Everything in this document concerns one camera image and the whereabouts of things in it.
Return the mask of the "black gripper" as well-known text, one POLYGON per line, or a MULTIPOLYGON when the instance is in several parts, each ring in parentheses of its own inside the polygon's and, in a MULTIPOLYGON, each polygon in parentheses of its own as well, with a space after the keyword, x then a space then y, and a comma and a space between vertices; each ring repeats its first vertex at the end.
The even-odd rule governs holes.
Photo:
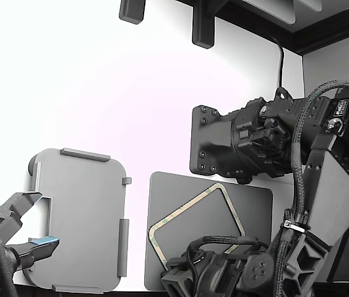
POLYGON ((170 296, 233 296, 246 253, 219 253, 188 247, 170 259, 161 283, 170 296))

